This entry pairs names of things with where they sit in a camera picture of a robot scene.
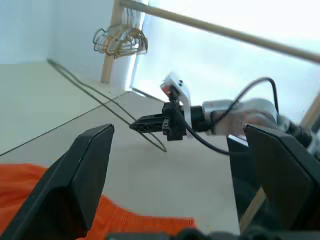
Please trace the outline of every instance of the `orange cloth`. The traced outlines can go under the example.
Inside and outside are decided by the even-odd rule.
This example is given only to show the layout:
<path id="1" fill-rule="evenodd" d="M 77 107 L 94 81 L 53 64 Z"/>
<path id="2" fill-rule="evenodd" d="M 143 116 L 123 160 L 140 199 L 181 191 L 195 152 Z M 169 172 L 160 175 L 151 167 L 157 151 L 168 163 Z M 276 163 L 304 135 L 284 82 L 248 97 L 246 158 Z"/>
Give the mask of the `orange cloth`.
<path id="1" fill-rule="evenodd" d="M 47 169 L 33 164 L 0 164 L 0 233 L 8 226 L 25 199 Z M 140 216 L 100 197 L 91 230 L 86 240 L 105 239 L 108 233 L 164 232 L 175 235 L 194 228 L 192 218 Z"/>

